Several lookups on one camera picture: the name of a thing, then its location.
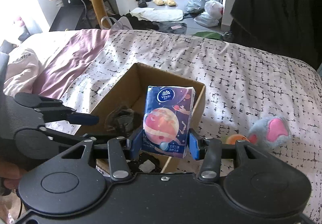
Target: purple fabric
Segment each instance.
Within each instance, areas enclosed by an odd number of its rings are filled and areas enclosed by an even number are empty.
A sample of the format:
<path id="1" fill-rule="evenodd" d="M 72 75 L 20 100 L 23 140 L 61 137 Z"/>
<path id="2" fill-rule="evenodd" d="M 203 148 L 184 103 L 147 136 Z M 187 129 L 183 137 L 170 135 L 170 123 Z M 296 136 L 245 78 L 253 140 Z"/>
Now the purple fabric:
<path id="1" fill-rule="evenodd" d="M 33 94 L 59 99 L 101 52 L 108 37 L 109 30 L 77 32 L 36 79 Z"/>

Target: beige slipper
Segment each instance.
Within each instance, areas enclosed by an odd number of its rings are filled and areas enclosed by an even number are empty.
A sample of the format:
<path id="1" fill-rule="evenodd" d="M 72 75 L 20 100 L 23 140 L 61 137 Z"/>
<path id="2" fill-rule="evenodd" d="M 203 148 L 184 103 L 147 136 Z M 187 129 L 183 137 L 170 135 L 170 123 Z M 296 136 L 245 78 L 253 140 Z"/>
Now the beige slipper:
<path id="1" fill-rule="evenodd" d="M 153 0 L 153 2 L 157 5 L 157 6 L 162 6 L 165 4 L 165 2 L 163 0 Z"/>
<path id="2" fill-rule="evenodd" d="M 174 0 L 166 0 L 165 4 L 167 4 L 168 6 L 175 6 L 176 2 Z"/>

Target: metal bolt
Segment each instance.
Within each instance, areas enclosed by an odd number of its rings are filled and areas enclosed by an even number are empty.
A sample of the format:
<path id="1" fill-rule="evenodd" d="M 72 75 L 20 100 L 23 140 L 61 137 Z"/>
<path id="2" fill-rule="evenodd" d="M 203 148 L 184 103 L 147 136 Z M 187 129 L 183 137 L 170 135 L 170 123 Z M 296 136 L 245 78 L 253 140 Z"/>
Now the metal bolt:
<path id="1" fill-rule="evenodd" d="M 161 180 L 162 180 L 162 181 L 169 181 L 169 180 L 170 180 L 170 177 L 166 177 L 166 176 L 164 176 L 164 177 L 161 177 Z"/>
<path id="2" fill-rule="evenodd" d="M 206 179 L 215 178 L 216 176 L 217 176 L 217 173 L 212 170 L 206 170 L 201 173 L 201 177 Z"/>
<path id="3" fill-rule="evenodd" d="M 125 178 L 128 176 L 128 172 L 125 170 L 117 170 L 113 173 L 113 177 L 116 178 Z"/>

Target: tissue packet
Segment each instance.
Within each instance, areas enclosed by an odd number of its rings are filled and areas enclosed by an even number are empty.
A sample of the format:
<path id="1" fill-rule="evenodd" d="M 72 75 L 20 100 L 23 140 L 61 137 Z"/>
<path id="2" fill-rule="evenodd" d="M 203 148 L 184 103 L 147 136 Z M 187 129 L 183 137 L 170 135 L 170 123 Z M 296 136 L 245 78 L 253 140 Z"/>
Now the tissue packet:
<path id="1" fill-rule="evenodd" d="M 194 96 L 193 87 L 148 86 L 142 150 L 177 158 L 186 155 Z"/>

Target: pink plush ear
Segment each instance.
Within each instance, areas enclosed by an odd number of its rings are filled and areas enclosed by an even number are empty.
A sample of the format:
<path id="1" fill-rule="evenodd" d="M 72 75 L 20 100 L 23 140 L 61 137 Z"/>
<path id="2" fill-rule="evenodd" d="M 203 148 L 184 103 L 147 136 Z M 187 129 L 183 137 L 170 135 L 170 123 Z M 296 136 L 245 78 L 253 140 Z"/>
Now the pink plush ear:
<path id="1" fill-rule="evenodd" d="M 274 142 L 281 135 L 289 135 L 284 122 L 280 118 L 273 118 L 268 124 L 266 139 Z"/>
<path id="2" fill-rule="evenodd" d="M 256 142 L 257 142 L 257 137 L 256 137 L 256 135 L 255 135 L 255 134 L 253 134 L 253 135 L 249 136 L 248 140 L 249 140 L 249 142 L 250 142 L 251 144 L 256 144 Z"/>

